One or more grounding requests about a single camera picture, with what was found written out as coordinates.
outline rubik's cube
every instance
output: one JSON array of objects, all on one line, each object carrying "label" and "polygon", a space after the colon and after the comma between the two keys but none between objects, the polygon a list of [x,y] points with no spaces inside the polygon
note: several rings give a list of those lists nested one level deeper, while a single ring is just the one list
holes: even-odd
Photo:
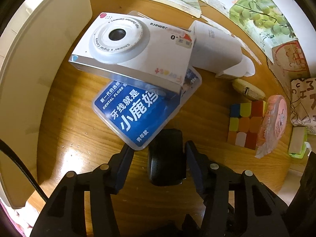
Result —
[{"label": "rubik's cube", "polygon": [[266,105],[265,101],[231,105],[227,142],[256,150],[258,132],[266,111]]}]

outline wooden table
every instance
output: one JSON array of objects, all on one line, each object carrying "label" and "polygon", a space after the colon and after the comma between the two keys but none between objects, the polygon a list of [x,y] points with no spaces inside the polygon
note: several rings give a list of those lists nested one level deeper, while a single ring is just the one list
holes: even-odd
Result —
[{"label": "wooden table", "polygon": [[[149,0],[91,0],[91,22],[103,11],[129,13],[137,10],[155,20],[189,28],[192,16],[170,6]],[[272,72],[260,48],[232,21],[211,8],[201,6],[203,15],[220,23],[240,37],[260,59],[255,61],[256,74],[245,78],[265,92],[267,97],[285,93]],[[76,70],[67,60],[73,44],[55,77],[49,92],[38,141],[38,181],[50,195],[67,171],[88,172],[108,162],[118,153],[123,141],[93,112],[91,101],[108,83],[108,79]],[[291,163],[287,155],[291,124],[273,153],[256,159],[255,151],[226,143],[229,127],[229,106],[247,102],[235,92],[231,82],[217,79],[213,73],[197,69],[203,78],[202,86],[183,106],[166,128],[177,128],[184,141],[193,140],[201,153],[241,173],[249,169],[273,191],[278,191]],[[182,185],[156,187],[147,177],[147,149],[134,155],[124,188],[112,196],[113,207],[122,236],[135,236],[174,220],[178,227],[190,213],[197,223],[204,214],[202,199],[195,192],[190,173]],[[44,203],[35,193],[30,203],[41,210]],[[92,235],[89,195],[86,195],[86,225]]]}]

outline blue label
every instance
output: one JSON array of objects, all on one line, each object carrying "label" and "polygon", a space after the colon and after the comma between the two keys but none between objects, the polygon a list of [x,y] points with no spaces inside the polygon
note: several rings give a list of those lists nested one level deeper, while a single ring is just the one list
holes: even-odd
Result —
[{"label": "blue label", "polygon": [[188,70],[181,95],[171,99],[113,81],[94,104],[121,133],[141,147],[179,106],[181,97],[189,95],[196,80],[197,76]]}]

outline black cable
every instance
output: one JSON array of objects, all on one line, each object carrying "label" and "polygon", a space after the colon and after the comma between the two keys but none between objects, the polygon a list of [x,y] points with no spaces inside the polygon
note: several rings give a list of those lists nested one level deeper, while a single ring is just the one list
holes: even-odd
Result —
[{"label": "black cable", "polygon": [[4,142],[0,139],[0,150],[6,154],[17,166],[18,168],[23,172],[23,174],[28,178],[30,183],[33,185],[37,193],[41,196],[41,198],[47,202],[48,197],[42,190],[42,188],[39,186],[39,184],[36,182],[30,171],[27,169],[27,167],[24,165],[24,163],[20,160],[18,155],[15,154],[15,152]]}]

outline green grapes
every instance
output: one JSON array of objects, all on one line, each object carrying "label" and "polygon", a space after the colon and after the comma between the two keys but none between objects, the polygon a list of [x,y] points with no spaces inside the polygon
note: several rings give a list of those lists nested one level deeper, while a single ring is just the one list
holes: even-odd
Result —
[{"label": "green grapes", "polygon": [[262,8],[264,7],[263,3],[261,2],[256,2],[256,5],[257,5],[256,7],[260,10],[262,10]]},{"label": "green grapes", "polygon": [[282,16],[282,12],[280,11],[280,9],[278,7],[275,7],[272,9],[272,11],[276,14],[276,15],[279,15],[279,16]]},{"label": "green grapes", "polygon": [[230,15],[229,16],[230,20],[232,20],[233,22],[235,22],[236,24],[240,23],[239,22],[239,17],[235,16],[235,15]]},{"label": "green grapes", "polygon": [[270,8],[269,7],[263,8],[262,11],[265,14],[269,14],[270,13]]},{"label": "green grapes", "polygon": [[247,18],[245,18],[245,17],[242,15],[242,13],[239,14],[239,18],[241,18],[241,19],[244,20],[244,21],[247,20]]},{"label": "green grapes", "polygon": [[243,19],[239,19],[239,22],[244,26],[245,25],[245,22]]},{"label": "green grapes", "polygon": [[286,36],[290,34],[290,30],[287,27],[282,27],[281,31],[283,34],[285,34]]},{"label": "green grapes", "polygon": [[270,18],[270,17],[267,16],[267,15],[262,15],[262,19],[263,19],[263,20],[269,20],[269,18]]},{"label": "green grapes", "polygon": [[263,26],[263,20],[256,20],[256,21],[255,21],[255,25],[256,25],[257,27]]},{"label": "green grapes", "polygon": [[256,10],[256,4],[255,2],[249,2],[249,7],[252,9],[252,10]]},{"label": "green grapes", "polygon": [[263,26],[264,26],[265,28],[272,28],[272,27],[274,26],[274,23],[271,22],[271,21],[265,21],[264,24],[263,24]]},{"label": "green grapes", "polygon": [[282,17],[282,16],[277,16],[277,17],[276,17],[276,21],[277,21],[280,25],[286,24],[286,20],[285,20],[285,18]]},{"label": "green grapes", "polygon": [[246,19],[249,19],[251,17],[251,13],[249,10],[244,9],[242,12],[242,16],[245,17]]},{"label": "green grapes", "polygon": [[236,7],[234,8],[235,12],[237,13],[242,13],[244,11],[244,8],[243,7],[240,7],[238,5],[236,5]]},{"label": "green grapes", "polygon": [[261,17],[260,17],[260,14],[259,13],[252,13],[251,14],[251,20],[254,20],[254,21],[256,21],[256,20],[259,20]]},{"label": "green grapes", "polygon": [[275,25],[273,26],[273,31],[274,31],[276,34],[281,33],[281,31],[282,31],[282,30],[281,30],[281,26],[275,24]]},{"label": "green grapes", "polygon": [[244,6],[244,7],[248,7],[249,6],[249,2],[247,0],[243,0],[239,4]]}]

